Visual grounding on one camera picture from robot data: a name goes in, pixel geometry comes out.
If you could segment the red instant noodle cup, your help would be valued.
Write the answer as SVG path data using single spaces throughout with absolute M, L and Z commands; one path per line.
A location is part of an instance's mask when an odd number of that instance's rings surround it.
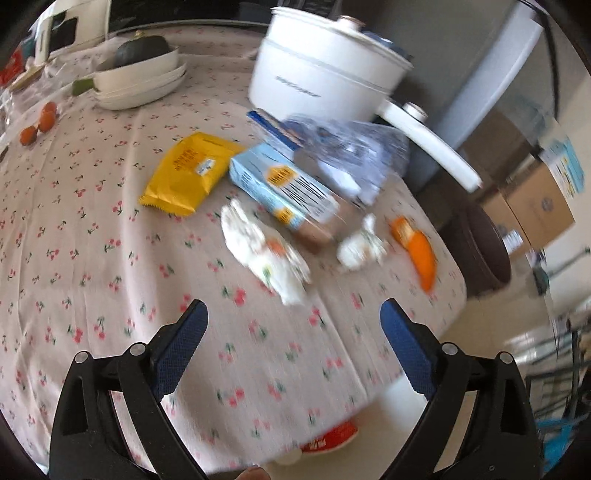
M 334 452 L 349 445 L 359 434 L 359 428 L 353 421 L 339 424 L 332 430 L 325 432 L 321 437 L 315 438 L 301 446 L 304 455 L 320 455 Z

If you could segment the small tissue ball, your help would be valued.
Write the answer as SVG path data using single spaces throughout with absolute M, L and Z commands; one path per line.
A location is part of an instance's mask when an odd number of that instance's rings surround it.
M 377 218 L 368 214 L 355 233 L 339 243 L 337 259 L 344 271 L 359 271 L 372 263 L 382 264 L 388 254 L 388 243 L 376 234 Z

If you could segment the white tissue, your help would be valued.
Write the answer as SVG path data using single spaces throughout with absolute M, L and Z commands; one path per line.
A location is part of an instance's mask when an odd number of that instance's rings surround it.
M 310 267 L 276 229 L 247 214 L 242 203 L 232 199 L 221 208 L 221 231 L 235 260 L 276 293 L 284 306 L 304 304 Z

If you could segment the yellow snack wrapper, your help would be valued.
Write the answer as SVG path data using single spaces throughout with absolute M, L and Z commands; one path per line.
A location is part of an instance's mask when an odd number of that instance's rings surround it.
M 160 161 L 139 204 L 179 217 L 192 215 L 228 173 L 231 158 L 244 149 L 204 133 L 182 139 Z

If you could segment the light blue cookie package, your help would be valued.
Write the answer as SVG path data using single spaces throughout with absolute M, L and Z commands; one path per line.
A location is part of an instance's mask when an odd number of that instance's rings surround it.
M 233 183 L 315 253 L 360 220 L 360 210 L 266 143 L 230 160 Z

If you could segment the white plastic trash bin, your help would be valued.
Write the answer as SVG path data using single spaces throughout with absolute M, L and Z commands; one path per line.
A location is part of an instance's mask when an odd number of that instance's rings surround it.
M 359 429 L 348 445 L 325 454 L 301 457 L 291 465 L 266 465 L 273 479 L 378 479 L 413 431 L 427 404 L 409 381 L 398 379 L 353 423 Z

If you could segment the orange peel wrapper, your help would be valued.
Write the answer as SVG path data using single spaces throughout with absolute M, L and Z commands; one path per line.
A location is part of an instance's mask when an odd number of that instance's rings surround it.
M 428 237 L 404 216 L 394 219 L 390 224 L 391 235 L 408 253 L 421 288 L 430 292 L 437 277 L 437 259 Z

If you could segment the cherry print tablecloth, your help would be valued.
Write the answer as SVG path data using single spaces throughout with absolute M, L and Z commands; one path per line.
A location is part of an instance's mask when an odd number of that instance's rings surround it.
M 170 95 L 121 113 L 90 94 L 64 100 L 56 125 L 1 163 L 1 411 L 31 459 L 46 464 L 58 397 L 74 355 L 118 355 L 204 301 L 207 331 L 163 406 L 207 472 L 280 456 L 342 423 L 396 380 L 381 328 L 384 300 L 442 333 L 466 303 L 464 278 L 401 180 L 377 203 L 377 229 L 409 218 L 429 238 L 438 278 L 425 292 L 408 254 L 345 273 L 329 249 L 308 255 L 312 283 L 287 307 L 225 247 L 219 214 L 229 181 L 197 211 L 170 216 L 139 197 L 164 154 L 195 132 L 256 142 L 246 116 L 259 33 L 169 28 L 186 76 Z

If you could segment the lower cardboard box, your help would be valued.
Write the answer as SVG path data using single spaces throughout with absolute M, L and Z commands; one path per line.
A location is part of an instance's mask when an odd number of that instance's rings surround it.
M 501 193 L 490 196 L 481 206 L 495 225 L 511 259 L 521 257 L 531 250 L 525 230 Z

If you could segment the cardboard box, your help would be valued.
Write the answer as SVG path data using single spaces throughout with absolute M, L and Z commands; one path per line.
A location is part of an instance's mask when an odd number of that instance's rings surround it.
M 531 250 L 525 230 L 501 193 L 490 196 L 481 206 L 495 225 L 511 259 L 521 257 Z
M 535 250 L 547 247 L 575 223 L 565 196 L 544 163 L 512 182 L 504 196 Z

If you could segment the upper cardboard box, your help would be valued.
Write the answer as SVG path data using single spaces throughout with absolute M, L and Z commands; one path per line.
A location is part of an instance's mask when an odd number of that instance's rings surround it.
M 535 250 L 547 247 L 575 223 L 565 196 L 544 163 L 512 182 L 504 196 Z

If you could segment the small blue card packet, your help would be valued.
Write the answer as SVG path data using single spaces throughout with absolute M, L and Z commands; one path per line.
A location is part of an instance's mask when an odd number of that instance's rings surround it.
M 272 115 L 262 109 L 253 109 L 246 113 L 256 136 L 277 151 L 287 154 L 301 148 L 301 139 Z

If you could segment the dark green squash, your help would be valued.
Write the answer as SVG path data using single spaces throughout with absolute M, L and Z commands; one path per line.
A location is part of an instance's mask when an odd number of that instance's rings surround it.
M 114 53 L 115 68 L 135 64 L 167 54 L 171 50 L 167 40 L 159 35 L 139 35 L 121 44 Z

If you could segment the cream air fryer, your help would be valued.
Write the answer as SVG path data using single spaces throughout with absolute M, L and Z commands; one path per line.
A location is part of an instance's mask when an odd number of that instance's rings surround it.
M 53 2 L 36 23 L 34 64 L 101 43 L 108 37 L 110 7 L 109 0 Z

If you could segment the white electric cooking pot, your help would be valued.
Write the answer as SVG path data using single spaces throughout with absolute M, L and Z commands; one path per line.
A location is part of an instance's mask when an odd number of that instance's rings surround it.
M 277 120 L 304 114 L 367 122 L 381 117 L 432 157 L 466 191 L 480 175 L 429 129 L 418 105 L 390 96 L 412 64 L 362 31 L 358 19 L 331 20 L 300 9 L 274 7 L 259 45 L 249 101 Z

